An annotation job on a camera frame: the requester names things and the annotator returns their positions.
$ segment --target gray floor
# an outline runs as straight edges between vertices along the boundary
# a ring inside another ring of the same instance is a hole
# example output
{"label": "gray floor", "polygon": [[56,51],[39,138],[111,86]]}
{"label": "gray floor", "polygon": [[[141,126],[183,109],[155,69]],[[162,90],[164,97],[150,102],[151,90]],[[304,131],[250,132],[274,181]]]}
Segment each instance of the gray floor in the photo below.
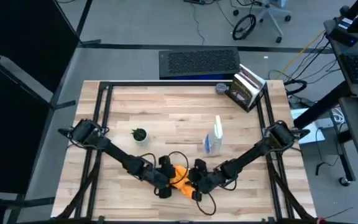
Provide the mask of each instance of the gray floor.
{"label": "gray floor", "polygon": [[[77,0],[61,4],[73,27],[77,27],[85,2]],[[280,20],[285,32],[281,44],[274,42],[277,33],[268,19],[262,25],[258,24],[246,40],[233,41],[230,35],[232,28],[216,4],[196,6],[196,18],[200,23],[200,32],[206,39],[205,45],[303,48],[323,30],[325,19],[338,15],[342,5],[352,2],[289,0],[286,9],[293,11],[293,17],[290,23],[283,22],[283,18]],[[236,22],[239,19],[232,15],[229,0],[221,0],[220,4],[231,21]],[[245,9],[241,9],[241,15],[246,12]],[[182,0],[94,0],[81,39],[102,39],[103,43],[108,44],[199,45],[201,38],[196,33],[192,15],[192,7]],[[282,70],[295,56],[296,54],[288,53],[240,52],[241,62],[264,78],[268,77],[268,71],[271,69]],[[319,56],[302,77],[319,70],[333,59],[333,55]],[[299,62],[297,60],[286,73],[294,71]],[[12,70],[22,78],[29,78],[14,68]],[[313,81],[322,74],[319,73],[308,80]],[[59,102],[77,100],[83,80],[158,80],[158,50],[77,49]],[[341,81],[341,72],[335,72],[310,85],[298,95],[316,101]],[[75,110],[75,107],[71,107],[55,113],[27,194],[28,199],[55,195],[67,145],[67,140],[59,136],[57,129],[71,126]],[[337,179],[344,175],[340,162],[334,167],[322,167],[320,175],[315,176],[315,165],[319,163],[316,148],[314,145],[301,148],[304,150],[306,172],[317,214],[320,217],[327,217],[353,207],[329,220],[358,223],[358,155],[352,142],[346,144],[346,149],[357,181],[349,187],[342,187],[337,182]],[[334,143],[323,144],[321,148],[325,160],[335,160],[336,157],[332,155]],[[46,220],[51,210],[52,206],[23,209],[19,220]]]}

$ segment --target green plant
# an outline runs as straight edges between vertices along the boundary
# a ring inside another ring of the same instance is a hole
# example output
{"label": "green plant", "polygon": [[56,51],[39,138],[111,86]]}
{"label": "green plant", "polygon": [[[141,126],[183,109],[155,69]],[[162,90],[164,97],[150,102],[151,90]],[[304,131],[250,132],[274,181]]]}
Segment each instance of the green plant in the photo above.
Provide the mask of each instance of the green plant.
{"label": "green plant", "polygon": [[133,132],[131,133],[134,136],[134,139],[136,141],[143,141],[146,138],[146,131],[142,128],[133,129]]}

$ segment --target orange object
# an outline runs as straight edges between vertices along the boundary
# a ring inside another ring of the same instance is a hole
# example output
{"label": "orange object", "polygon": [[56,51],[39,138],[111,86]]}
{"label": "orange object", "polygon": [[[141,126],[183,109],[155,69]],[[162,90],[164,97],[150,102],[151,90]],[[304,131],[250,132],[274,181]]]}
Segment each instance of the orange object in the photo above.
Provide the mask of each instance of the orange object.
{"label": "orange object", "polygon": [[174,186],[176,189],[179,189],[182,194],[186,195],[186,197],[194,199],[193,192],[195,192],[195,189],[190,185],[190,180],[188,176],[189,172],[187,172],[186,168],[184,168],[183,166],[175,165],[175,178],[172,178],[170,180],[170,183],[175,183],[172,184],[172,186]]}

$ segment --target plastic bottle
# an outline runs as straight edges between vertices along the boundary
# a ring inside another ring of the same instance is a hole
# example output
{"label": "plastic bottle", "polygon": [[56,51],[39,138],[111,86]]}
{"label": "plastic bottle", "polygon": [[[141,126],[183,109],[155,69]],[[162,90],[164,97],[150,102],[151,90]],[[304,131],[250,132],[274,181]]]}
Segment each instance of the plastic bottle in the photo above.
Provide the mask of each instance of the plastic bottle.
{"label": "plastic bottle", "polygon": [[221,124],[221,117],[216,115],[214,128],[207,134],[205,138],[205,153],[206,156],[218,156],[221,154],[223,138],[223,129]]}

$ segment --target wooden tabletop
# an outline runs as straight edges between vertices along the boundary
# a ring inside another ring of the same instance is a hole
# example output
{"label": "wooden tabletop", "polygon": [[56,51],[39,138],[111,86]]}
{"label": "wooden tabletop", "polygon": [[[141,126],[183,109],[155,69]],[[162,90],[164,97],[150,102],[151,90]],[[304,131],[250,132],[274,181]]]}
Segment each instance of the wooden tabletop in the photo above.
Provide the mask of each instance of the wooden tabletop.
{"label": "wooden tabletop", "polygon": [[[80,119],[92,119],[98,86],[96,81],[84,82],[74,125]],[[275,119],[293,126],[282,81],[268,81],[268,88]],[[99,124],[105,99],[106,94],[103,96]],[[264,100],[262,107],[265,122],[269,125]],[[217,114],[221,116],[223,126],[223,154],[205,157],[203,141],[213,128]],[[108,127],[110,132],[107,137],[128,154],[139,156],[151,152],[158,159],[169,152],[181,151],[188,157],[190,166],[196,158],[201,158],[209,169],[240,156],[261,139],[257,109],[246,113],[227,96],[215,94],[213,86],[114,86]],[[144,128],[148,132],[148,146],[136,145],[131,136],[131,130],[135,128]],[[67,150],[53,217],[63,211],[79,189],[85,153],[84,149],[76,147]],[[289,149],[284,153],[283,160],[290,190],[311,215],[316,215],[301,154]],[[184,158],[179,155],[172,156],[171,161],[186,166]],[[106,220],[260,221],[261,218],[275,216],[263,157],[243,169],[235,191],[216,188],[211,192],[217,206],[213,216],[203,215],[195,201],[178,190],[174,190],[170,198],[160,199],[154,195],[153,189],[150,184],[127,174],[118,161],[103,154],[93,219],[97,220],[102,215]],[[279,192],[285,217],[284,199]],[[88,195],[83,204],[83,216]],[[203,196],[200,206],[206,212],[213,210],[207,195]]]}

